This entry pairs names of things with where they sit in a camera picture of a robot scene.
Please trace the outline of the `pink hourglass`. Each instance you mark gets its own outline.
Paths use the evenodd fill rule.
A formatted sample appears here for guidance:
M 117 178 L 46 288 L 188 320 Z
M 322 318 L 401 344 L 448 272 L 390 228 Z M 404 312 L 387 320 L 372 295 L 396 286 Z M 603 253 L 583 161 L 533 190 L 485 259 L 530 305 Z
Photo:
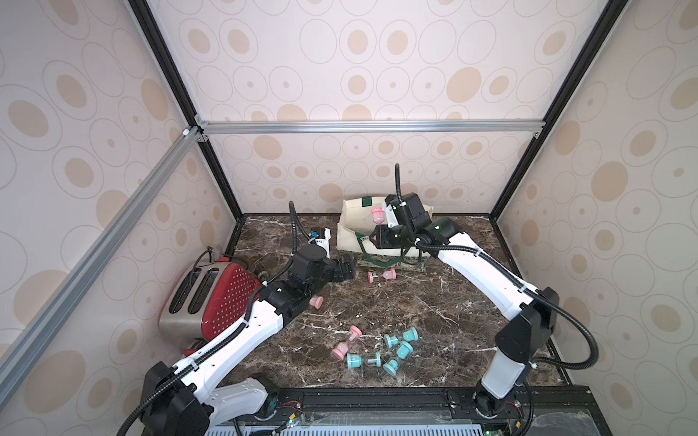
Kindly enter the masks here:
M 396 279 L 396 270 L 394 268 L 387 269 L 381 272 L 369 271 L 367 273 L 369 283 L 379 283 L 381 281 L 393 281 Z
M 334 347 L 334 349 L 331 351 L 331 355 L 334 359 L 336 359 L 336 361 L 341 362 L 345 359 L 346 355 L 348 354 L 348 350 L 349 350 L 348 343 L 341 342 L 341 343 L 338 343 L 338 345 L 336 345 L 336 347 Z
M 376 207 L 371 211 L 372 221 L 375 225 L 381 225 L 385 221 L 385 211 L 382 207 Z
M 361 338 L 362 335 L 363 335 L 362 331 L 358 327 L 356 327 L 355 325 L 352 325 L 349 328 L 349 336 L 348 336 L 349 343 L 355 342 L 356 340 Z
M 324 298 L 323 298 L 323 296 L 320 296 L 320 295 L 313 296 L 309 300 L 309 305 L 311 307 L 315 308 L 316 310 L 319 310 L 322 307 L 323 303 L 324 303 Z

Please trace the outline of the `pink hourglass top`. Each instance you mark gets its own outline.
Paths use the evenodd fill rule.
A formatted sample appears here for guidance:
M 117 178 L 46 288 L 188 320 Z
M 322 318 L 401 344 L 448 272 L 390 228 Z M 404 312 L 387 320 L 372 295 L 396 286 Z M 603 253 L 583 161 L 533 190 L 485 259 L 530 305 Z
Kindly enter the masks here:
M 396 279 L 396 270 L 394 268 L 387 269 L 381 272 L 369 271 L 367 273 L 369 283 L 379 283 L 381 281 L 393 281 Z

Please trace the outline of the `pink hourglass bottom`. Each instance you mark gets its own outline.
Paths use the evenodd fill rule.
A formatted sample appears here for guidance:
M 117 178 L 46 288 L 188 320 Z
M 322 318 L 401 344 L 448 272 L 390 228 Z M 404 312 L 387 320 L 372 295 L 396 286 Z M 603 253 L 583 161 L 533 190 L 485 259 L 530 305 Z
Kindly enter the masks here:
M 336 361 L 341 362 L 345 359 L 346 355 L 348 354 L 348 350 L 349 350 L 348 343 L 341 342 L 341 343 L 338 343 L 338 345 L 336 345 L 336 347 L 334 347 L 334 349 L 331 351 L 331 355 L 334 359 L 336 359 Z

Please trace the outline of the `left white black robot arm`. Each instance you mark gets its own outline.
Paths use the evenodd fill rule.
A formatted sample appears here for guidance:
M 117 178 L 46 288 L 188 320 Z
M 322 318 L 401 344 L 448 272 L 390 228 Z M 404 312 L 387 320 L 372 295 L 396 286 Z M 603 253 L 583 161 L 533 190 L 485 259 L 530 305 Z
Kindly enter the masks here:
M 177 363 L 154 365 L 145 376 L 140 403 L 118 434 L 142 423 L 146 435 L 204 435 L 213 426 L 276 408 L 273 386 L 259 378 L 221 386 L 258 345 L 302 314 L 329 283 L 356 276 L 356 258 L 332 258 L 316 238 L 292 244 L 284 268 L 250 296 L 242 316 L 203 348 Z

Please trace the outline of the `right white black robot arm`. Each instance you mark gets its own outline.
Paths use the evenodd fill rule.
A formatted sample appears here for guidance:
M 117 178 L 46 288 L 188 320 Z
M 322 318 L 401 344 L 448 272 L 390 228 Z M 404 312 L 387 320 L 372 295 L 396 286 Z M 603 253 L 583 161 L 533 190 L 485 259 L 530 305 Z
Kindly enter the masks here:
M 396 191 L 371 210 L 378 249 L 429 254 L 472 283 L 505 316 L 508 323 L 496 334 L 496 354 L 474 388 L 474 407 L 485 419 L 503 410 L 516 386 L 525 385 L 527 372 L 539 364 L 565 370 L 585 370 L 599 359 L 599 346 L 590 330 L 560 305 L 556 291 L 539 289 L 487 254 L 455 221 L 432 218 L 415 193 L 405 194 L 396 178 Z M 552 336 L 559 318 L 585 339 L 588 356 L 580 362 L 538 355 Z

